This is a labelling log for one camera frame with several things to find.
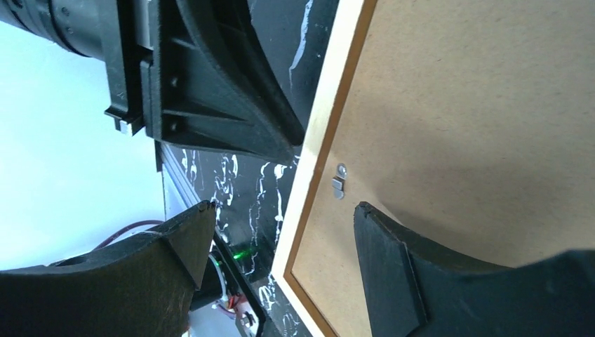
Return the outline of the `wooden picture frame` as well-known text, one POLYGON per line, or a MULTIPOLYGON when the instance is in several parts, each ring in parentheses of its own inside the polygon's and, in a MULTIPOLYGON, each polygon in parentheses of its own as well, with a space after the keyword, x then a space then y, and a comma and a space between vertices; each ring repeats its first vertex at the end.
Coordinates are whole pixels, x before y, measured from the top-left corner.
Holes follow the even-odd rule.
POLYGON ((337 332, 292 269, 375 6, 375 1, 340 1, 337 5, 272 264, 278 287, 313 336, 336 336, 337 332))

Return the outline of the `brown backing board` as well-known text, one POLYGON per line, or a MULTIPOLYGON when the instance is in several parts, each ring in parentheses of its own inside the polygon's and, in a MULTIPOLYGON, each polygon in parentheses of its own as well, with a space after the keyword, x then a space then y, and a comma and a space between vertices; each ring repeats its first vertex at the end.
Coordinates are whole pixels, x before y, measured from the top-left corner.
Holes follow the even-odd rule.
POLYGON ((374 336, 362 202, 504 267, 594 252, 594 2, 375 2, 292 269, 336 336, 374 336))

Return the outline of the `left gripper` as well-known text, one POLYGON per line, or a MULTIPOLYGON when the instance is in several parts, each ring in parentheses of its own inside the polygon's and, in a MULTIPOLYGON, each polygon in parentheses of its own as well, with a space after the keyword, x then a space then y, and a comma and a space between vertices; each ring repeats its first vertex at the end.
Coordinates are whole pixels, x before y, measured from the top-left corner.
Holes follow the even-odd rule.
POLYGON ((2 1, 1 21, 105 64, 118 131, 160 137, 160 1, 2 1))

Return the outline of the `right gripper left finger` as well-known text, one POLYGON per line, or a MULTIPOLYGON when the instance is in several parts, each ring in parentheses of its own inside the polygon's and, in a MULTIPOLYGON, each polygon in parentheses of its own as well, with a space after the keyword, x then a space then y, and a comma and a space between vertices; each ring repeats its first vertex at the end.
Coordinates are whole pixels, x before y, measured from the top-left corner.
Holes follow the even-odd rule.
POLYGON ((215 229, 202 201, 81 256, 1 272, 2 336, 181 336, 215 229))

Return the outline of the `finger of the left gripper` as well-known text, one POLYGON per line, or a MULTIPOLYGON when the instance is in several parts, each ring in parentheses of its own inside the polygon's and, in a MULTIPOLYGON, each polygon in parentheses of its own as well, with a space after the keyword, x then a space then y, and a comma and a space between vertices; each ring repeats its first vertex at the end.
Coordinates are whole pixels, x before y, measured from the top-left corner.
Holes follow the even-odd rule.
POLYGON ((147 135, 193 150, 288 164, 296 116, 246 1, 150 1, 140 64, 147 135))
POLYGON ((201 55, 198 100, 230 119, 251 121, 283 146, 305 130, 283 93, 251 23, 247 1, 177 1, 201 55))

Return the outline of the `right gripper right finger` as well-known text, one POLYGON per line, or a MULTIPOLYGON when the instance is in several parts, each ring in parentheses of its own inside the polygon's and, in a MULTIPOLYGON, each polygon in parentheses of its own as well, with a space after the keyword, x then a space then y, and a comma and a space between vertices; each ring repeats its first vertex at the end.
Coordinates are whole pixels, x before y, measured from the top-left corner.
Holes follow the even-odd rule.
POLYGON ((458 253, 362 202, 354 237, 374 336, 593 336, 594 252, 521 267, 458 253))

